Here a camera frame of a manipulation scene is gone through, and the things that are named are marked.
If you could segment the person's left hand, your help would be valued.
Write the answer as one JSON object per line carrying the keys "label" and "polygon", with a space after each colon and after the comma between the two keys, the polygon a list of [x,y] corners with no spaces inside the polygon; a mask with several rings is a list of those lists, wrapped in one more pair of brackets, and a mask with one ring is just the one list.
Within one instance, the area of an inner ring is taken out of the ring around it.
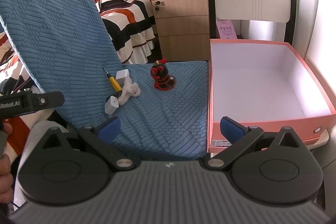
{"label": "person's left hand", "polygon": [[11,163],[7,154],[4,154],[0,160],[0,200],[1,203],[9,203],[13,198],[13,176],[10,173]]}

